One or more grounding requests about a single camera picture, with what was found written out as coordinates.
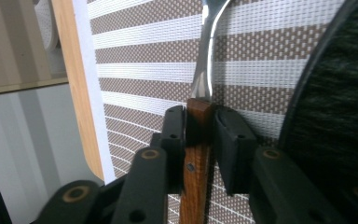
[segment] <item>striped fabric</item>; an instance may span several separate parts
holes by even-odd
[[[200,42],[200,0],[89,0],[89,20],[112,165],[160,132],[167,108],[186,105]],[[215,101],[239,111],[274,146],[307,59],[343,0],[233,0],[218,25]],[[208,223],[254,223],[247,195],[225,194],[214,167]],[[169,197],[178,223],[180,198]]]

